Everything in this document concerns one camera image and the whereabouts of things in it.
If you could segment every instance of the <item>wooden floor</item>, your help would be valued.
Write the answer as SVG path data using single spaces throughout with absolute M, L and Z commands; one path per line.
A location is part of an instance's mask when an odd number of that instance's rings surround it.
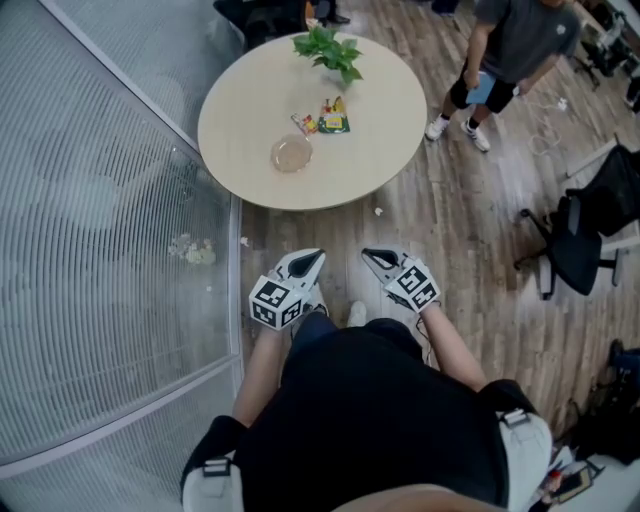
M 412 0 L 340 0 L 338 5 L 352 18 L 347 31 L 389 47 L 411 66 L 424 86 L 430 117 L 437 115 L 464 61 L 471 4 L 463 3 L 455 18 L 446 20 L 429 4 Z M 555 206 L 562 191 L 575 184 L 564 180 L 567 163 L 587 156 L 614 130 L 630 148 L 640 147 L 637 121 L 622 100 L 627 83 L 620 72 L 594 93 L 584 75 L 562 61 L 529 94 L 529 103 L 516 99 L 483 125 L 493 146 L 487 155 L 460 131 L 468 113 L 459 113 L 440 141 L 425 140 L 398 177 L 362 200 L 310 213 L 244 203 L 242 235 L 250 247 L 242 248 L 243 297 L 284 253 L 321 247 L 328 257 L 320 282 L 336 323 L 344 324 L 349 304 L 362 300 L 370 318 L 388 316 L 413 328 L 415 317 L 382 296 L 360 259 L 364 246 L 398 243 L 431 268 L 447 314 L 489 377 L 518 380 L 559 432 L 569 421 L 568 399 L 584 402 L 610 340 L 640 345 L 640 250 L 625 256 L 618 288 L 611 287 L 611 274 L 604 270 L 589 297 L 558 282 L 556 295 L 545 303 L 534 274 L 513 269 L 516 258 L 542 246 L 518 211 L 544 213 Z M 568 100 L 566 113 L 532 105 L 556 103 L 558 96 Z M 534 116 L 549 119 L 562 137 L 546 155 L 532 153 L 530 138 L 555 134 L 545 133 Z M 380 217 L 377 207 L 384 211 Z M 254 333 L 250 322 L 244 323 L 247 356 Z

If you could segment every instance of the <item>round table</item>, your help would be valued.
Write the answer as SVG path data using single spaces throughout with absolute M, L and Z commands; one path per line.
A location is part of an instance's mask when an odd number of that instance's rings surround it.
M 293 53 L 291 36 L 270 41 L 233 63 L 215 82 L 198 123 L 200 153 L 209 172 L 242 199 L 281 210 L 314 210 L 353 201 L 378 189 L 413 157 L 424 134 L 422 86 L 384 46 L 349 34 L 364 55 L 364 80 L 345 86 L 340 75 Z M 283 173 L 271 148 L 302 134 L 291 114 L 317 121 L 325 99 L 345 101 L 351 132 L 313 133 L 309 164 Z

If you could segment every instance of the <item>short sleeve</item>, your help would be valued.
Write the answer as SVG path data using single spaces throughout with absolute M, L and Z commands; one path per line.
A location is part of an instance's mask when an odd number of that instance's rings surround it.
M 497 25 L 507 15 L 510 0 L 480 0 L 474 14 L 478 21 Z
M 572 57 L 575 53 L 576 46 L 580 40 L 580 32 L 582 31 L 580 21 L 573 12 L 569 13 L 569 20 L 566 27 L 566 37 L 563 39 L 560 48 L 558 48 L 558 55 L 564 55 L 566 57 Z
M 187 475 L 195 468 L 204 466 L 204 463 L 209 459 L 224 457 L 234 451 L 242 434 L 246 431 L 247 427 L 231 416 L 218 416 L 215 418 L 209 427 L 209 431 L 191 453 L 182 471 L 180 490 L 182 491 L 184 487 Z
M 522 409 L 527 413 L 538 414 L 515 380 L 501 379 L 490 382 L 480 390 L 479 395 L 496 412 Z

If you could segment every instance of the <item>green plant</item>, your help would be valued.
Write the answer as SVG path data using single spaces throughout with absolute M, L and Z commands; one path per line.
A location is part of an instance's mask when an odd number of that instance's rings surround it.
M 337 69 L 346 84 L 362 80 L 360 71 L 353 67 L 362 52 L 356 50 L 356 39 L 335 40 L 336 31 L 322 26 L 312 28 L 308 34 L 293 38 L 294 51 L 303 57 L 314 58 L 313 65 L 324 64 L 329 69 Z

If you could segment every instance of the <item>white cable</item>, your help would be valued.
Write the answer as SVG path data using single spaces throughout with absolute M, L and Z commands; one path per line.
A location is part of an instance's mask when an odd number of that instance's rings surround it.
M 540 103 L 536 103 L 533 101 L 529 101 L 526 97 L 522 97 L 522 99 L 524 100 L 524 102 L 530 106 L 530 107 L 536 107 L 539 108 L 540 110 L 558 110 L 560 112 L 566 112 L 567 110 L 567 100 L 566 98 L 563 97 L 558 97 L 558 102 L 555 104 L 549 104 L 549 105 L 542 105 Z M 560 132 L 551 124 L 551 122 L 549 122 L 546 119 L 543 119 L 542 117 L 539 117 L 538 115 L 534 114 L 533 112 L 531 113 L 532 117 L 538 121 L 541 125 L 546 126 L 549 131 L 553 132 L 555 134 L 555 137 L 553 139 L 549 139 L 547 137 L 543 137 L 541 135 L 532 135 L 529 138 L 529 141 L 527 142 L 527 145 L 529 146 L 529 149 L 531 150 L 531 152 L 536 155 L 536 156 L 542 156 L 542 155 L 546 155 L 547 153 L 549 153 L 549 151 L 551 151 L 552 149 L 556 148 L 558 146 L 558 144 L 560 144 L 560 141 L 562 140 L 562 136 L 560 135 Z M 540 140 L 542 141 L 544 144 L 547 145 L 546 149 L 543 150 L 538 150 L 535 147 L 535 141 L 536 140 Z

